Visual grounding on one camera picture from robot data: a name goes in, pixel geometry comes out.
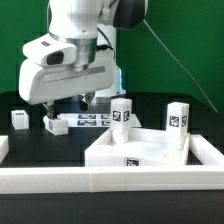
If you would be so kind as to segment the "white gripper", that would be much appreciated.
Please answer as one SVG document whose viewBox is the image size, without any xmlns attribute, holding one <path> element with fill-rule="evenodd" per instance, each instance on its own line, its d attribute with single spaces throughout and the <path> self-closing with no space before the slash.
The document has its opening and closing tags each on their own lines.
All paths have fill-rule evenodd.
<svg viewBox="0 0 224 224">
<path fill-rule="evenodd" d="M 87 111 L 95 91 L 107 89 L 114 81 L 114 51 L 96 52 L 95 61 L 87 69 L 78 69 L 78 48 L 70 43 L 44 35 L 23 46 L 27 59 L 19 74 L 19 94 L 29 104 L 43 103 L 49 119 L 55 118 L 54 109 L 45 102 L 85 94 L 79 102 Z"/>
</svg>

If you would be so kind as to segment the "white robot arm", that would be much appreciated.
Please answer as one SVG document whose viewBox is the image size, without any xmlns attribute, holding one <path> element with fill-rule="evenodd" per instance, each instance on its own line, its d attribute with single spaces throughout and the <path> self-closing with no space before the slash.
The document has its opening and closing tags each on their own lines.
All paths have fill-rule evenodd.
<svg viewBox="0 0 224 224">
<path fill-rule="evenodd" d="M 99 90 L 114 82 L 115 50 L 99 45 L 100 24 L 130 30 L 144 20 L 148 0 L 49 0 L 48 32 L 23 46 L 19 94 L 56 114 L 56 100 L 83 97 L 85 111 Z"/>
</svg>

